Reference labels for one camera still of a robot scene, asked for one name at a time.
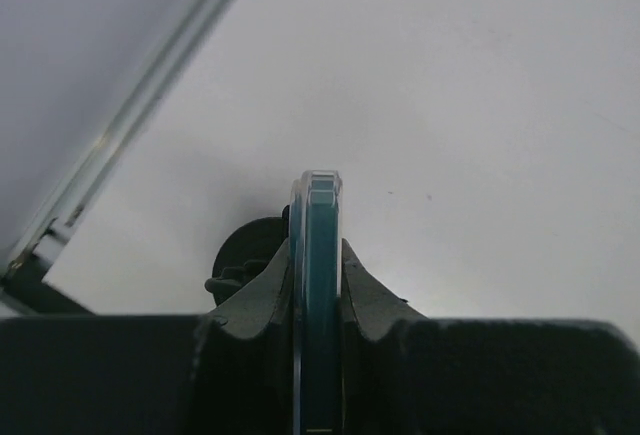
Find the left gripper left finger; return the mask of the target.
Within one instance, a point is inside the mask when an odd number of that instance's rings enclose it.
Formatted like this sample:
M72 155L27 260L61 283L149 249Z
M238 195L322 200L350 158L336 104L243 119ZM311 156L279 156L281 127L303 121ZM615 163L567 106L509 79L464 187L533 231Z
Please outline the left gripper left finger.
M196 315L97 315L28 263L6 283L5 434L292 434L289 247Z

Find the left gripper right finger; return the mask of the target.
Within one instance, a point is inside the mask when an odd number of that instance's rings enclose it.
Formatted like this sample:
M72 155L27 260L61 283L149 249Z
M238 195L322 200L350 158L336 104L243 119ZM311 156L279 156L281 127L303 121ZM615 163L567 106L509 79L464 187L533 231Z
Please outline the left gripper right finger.
M635 434L639 352L590 320L430 318L342 248L349 434Z

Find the black phone stand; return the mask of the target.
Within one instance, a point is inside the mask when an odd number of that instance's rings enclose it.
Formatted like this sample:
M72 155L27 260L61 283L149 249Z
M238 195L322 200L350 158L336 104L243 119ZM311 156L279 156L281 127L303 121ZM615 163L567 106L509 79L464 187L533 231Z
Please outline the black phone stand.
M255 219L236 229L220 247L205 290L220 306L257 277L289 235L290 206L279 216Z

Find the black smartphone clear case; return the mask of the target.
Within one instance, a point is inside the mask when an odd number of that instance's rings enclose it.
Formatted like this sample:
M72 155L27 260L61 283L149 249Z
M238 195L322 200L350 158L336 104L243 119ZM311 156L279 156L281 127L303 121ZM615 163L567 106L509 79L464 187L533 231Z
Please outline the black smartphone clear case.
M292 187L294 434L342 432L341 192L336 171L306 171Z

